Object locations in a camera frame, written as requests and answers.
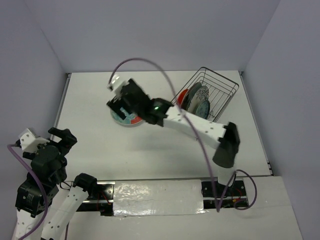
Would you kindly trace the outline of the orange translucent plate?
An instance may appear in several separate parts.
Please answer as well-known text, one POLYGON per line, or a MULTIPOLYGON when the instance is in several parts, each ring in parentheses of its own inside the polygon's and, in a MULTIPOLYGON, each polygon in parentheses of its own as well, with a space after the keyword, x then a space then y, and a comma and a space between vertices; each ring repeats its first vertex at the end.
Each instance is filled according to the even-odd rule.
POLYGON ((187 92, 188 92, 188 89, 182 90, 181 93, 179 94, 178 98, 177 98, 177 105, 179 105, 181 108, 183 108, 182 107, 182 103, 184 101, 184 98, 185 98, 187 92))

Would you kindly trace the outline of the small blue patterned plate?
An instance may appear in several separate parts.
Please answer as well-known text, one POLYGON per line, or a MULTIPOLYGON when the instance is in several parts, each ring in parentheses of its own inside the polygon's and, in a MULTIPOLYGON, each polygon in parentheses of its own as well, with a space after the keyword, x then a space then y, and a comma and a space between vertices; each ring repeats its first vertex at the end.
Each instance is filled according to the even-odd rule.
POLYGON ((195 115, 202 118, 207 119, 210 113, 210 102, 206 99, 203 100, 195 110, 195 115))

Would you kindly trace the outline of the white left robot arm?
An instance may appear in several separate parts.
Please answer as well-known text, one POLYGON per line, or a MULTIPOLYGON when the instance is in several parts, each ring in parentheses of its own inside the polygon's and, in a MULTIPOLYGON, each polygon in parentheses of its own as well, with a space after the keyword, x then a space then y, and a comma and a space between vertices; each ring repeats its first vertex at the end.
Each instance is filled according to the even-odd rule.
POLYGON ((84 200, 98 194, 97 179, 86 173, 73 181, 62 205, 47 224, 44 223, 58 186, 67 179, 66 155, 78 142, 69 129, 52 127, 48 133, 59 142, 38 136, 25 129, 8 150, 27 170, 26 180, 17 189, 15 228, 16 240, 58 240, 84 200))

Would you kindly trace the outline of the red and teal plate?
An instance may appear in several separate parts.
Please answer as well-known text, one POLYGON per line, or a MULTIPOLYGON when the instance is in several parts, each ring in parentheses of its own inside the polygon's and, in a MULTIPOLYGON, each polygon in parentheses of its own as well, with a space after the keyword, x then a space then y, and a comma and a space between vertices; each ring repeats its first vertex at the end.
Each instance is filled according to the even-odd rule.
POLYGON ((134 113, 129 114, 125 110, 122 112, 125 115, 124 119, 117 115, 117 113, 115 113, 113 110, 110 110, 110 115, 117 124, 123 127, 136 127, 144 122, 142 118, 140 118, 134 113))

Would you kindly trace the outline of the dark teal glazed plate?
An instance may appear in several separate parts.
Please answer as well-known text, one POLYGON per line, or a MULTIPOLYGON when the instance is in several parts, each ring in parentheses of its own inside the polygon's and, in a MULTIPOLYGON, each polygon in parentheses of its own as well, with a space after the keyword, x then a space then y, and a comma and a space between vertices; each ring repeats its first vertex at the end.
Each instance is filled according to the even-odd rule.
POLYGON ((184 99, 181 103, 181 107, 184 110, 187 110, 191 100, 193 99, 194 95, 196 94, 196 92, 202 87, 202 84, 200 82, 196 82, 195 84, 193 84, 191 86, 191 88, 187 91, 187 93, 184 96, 184 99))

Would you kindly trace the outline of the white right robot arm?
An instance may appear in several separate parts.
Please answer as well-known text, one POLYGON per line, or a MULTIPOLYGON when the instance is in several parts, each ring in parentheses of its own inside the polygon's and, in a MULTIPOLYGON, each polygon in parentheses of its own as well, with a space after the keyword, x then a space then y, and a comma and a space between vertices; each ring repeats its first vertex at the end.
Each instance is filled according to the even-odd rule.
POLYGON ((215 123, 182 110, 165 99, 150 98, 132 78, 125 80, 113 76, 107 87, 114 94, 107 106, 121 119, 126 114, 136 114, 148 124, 180 131, 214 149, 212 161, 217 166, 217 190, 223 196, 234 191, 235 158, 240 146, 234 123, 215 123))

